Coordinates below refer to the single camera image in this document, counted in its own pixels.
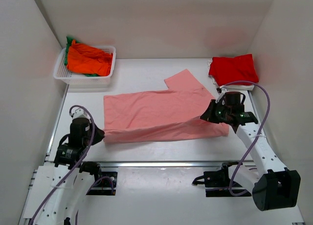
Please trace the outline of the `pink t-shirt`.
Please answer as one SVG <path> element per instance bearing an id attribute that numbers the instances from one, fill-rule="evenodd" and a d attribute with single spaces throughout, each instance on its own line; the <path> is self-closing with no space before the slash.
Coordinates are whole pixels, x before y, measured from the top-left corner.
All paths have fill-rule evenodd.
<path id="1" fill-rule="evenodd" d="M 200 119 L 214 97 L 189 70 L 164 82 L 167 90 L 104 96 L 106 143 L 228 136 L 228 125 Z"/>

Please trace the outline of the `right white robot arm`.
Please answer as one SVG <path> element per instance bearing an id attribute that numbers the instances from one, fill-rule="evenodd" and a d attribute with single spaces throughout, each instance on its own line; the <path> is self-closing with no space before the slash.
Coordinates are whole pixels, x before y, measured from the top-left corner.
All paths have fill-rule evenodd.
<path id="1" fill-rule="evenodd" d="M 289 170 L 270 147 L 261 133 L 261 125 L 252 112 L 245 111 L 245 95 L 238 91 L 221 89 L 217 99 L 210 101 L 200 116 L 204 121 L 228 124 L 247 148 L 256 170 L 250 170 L 242 161 L 225 162 L 219 171 L 219 180 L 225 186 L 240 185 L 250 193 L 261 211 L 295 207 L 301 177 Z"/>

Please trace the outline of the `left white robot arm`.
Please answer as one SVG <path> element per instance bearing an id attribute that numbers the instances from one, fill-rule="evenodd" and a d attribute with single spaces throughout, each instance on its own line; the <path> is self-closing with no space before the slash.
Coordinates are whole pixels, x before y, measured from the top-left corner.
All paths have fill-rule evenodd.
<path id="1" fill-rule="evenodd" d="M 92 185 L 102 180 L 99 163 L 84 162 L 90 147 L 104 138 L 104 132 L 87 117 L 75 117 L 69 134 L 59 143 L 48 195 L 31 217 L 31 225 L 73 225 L 79 206 Z"/>

